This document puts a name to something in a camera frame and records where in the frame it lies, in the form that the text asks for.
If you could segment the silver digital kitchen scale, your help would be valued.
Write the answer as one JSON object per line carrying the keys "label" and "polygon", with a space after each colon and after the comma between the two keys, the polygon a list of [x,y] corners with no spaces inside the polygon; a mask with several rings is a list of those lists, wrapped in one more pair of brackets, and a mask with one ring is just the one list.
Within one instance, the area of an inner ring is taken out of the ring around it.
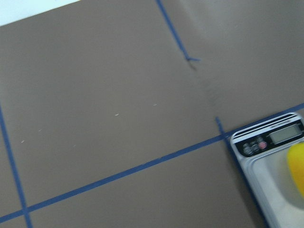
{"label": "silver digital kitchen scale", "polygon": [[304,120],[291,112],[232,134],[230,145],[271,228],[302,228],[304,198],[287,164],[291,146],[304,141]]}

